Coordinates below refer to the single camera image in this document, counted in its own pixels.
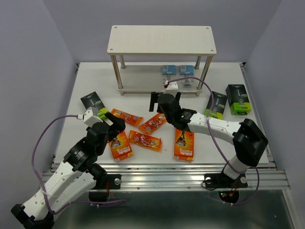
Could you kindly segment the orange BIC razor bag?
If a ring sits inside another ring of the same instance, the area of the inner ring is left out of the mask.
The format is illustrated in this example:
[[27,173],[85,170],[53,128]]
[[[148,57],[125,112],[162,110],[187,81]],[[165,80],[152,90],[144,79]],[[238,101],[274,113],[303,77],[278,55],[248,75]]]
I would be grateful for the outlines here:
[[124,119],[127,124],[132,126],[139,126],[143,120],[142,116],[136,116],[118,109],[112,109],[111,113],[117,118]]
[[154,131],[159,129],[163,124],[166,123],[164,114],[157,113],[155,116],[150,118],[148,121],[139,126],[139,130],[145,134],[152,134]]
[[136,144],[146,149],[159,152],[162,148],[162,140],[160,138],[146,135],[134,130],[131,130],[129,132],[128,139],[131,144]]

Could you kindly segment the blue clear razor blister pack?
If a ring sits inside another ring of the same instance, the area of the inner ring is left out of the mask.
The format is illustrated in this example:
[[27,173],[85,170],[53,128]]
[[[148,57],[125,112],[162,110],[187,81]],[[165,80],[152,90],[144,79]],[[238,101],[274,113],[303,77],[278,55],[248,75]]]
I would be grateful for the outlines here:
[[176,66],[175,65],[162,65],[161,67],[163,84],[166,81],[175,79],[176,77]]

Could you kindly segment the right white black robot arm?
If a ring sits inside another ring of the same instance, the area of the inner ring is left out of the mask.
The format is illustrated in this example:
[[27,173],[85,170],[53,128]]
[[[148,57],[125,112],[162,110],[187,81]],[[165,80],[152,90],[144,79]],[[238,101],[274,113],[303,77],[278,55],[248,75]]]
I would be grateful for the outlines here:
[[222,185],[230,186],[249,167],[257,167],[268,139],[251,119],[242,122],[230,122],[207,116],[195,110],[181,108],[179,97],[171,94],[151,93],[149,110],[164,114],[166,121],[176,129],[191,133],[210,135],[212,140],[224,140],[234,146],[235,156],[226,159],[226,165],[219,175]]

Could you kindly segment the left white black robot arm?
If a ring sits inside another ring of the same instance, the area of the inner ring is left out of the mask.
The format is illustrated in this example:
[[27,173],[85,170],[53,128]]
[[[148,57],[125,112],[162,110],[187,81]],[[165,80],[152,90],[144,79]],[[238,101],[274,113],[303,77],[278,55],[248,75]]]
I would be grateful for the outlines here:
[[102,120],[91,109],[74,115],[87,126],[87,134],[68,151],[47,182],[43,182],[35,165],[31,165],[41,187],[29,200],[11,209],[24,228],[51,229],[55,215],[79,203],[83,193],[110,185],[106,170],[96,161],[106,145],[125,130],[125,121],[110,112],[105,116],[106,120]]

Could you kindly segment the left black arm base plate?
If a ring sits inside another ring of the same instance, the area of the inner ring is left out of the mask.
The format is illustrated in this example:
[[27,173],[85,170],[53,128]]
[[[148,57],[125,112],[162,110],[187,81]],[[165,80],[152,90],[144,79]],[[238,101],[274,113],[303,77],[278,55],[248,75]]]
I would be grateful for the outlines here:
[[118,190],[121,188],[122,176],[121,174],[107,174],[98,178],[95,186],[92,189],[95,190]]

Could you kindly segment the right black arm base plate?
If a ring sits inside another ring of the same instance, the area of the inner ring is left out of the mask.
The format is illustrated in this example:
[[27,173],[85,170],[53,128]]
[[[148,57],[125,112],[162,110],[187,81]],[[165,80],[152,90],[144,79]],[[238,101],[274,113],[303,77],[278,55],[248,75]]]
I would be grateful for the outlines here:
[[237,179],[231,179],[221,173],[208,173],[204,175],[201,186],[207,190],[225,189],[225,188],[247,188],[248,183],[245,174],[240,174]]

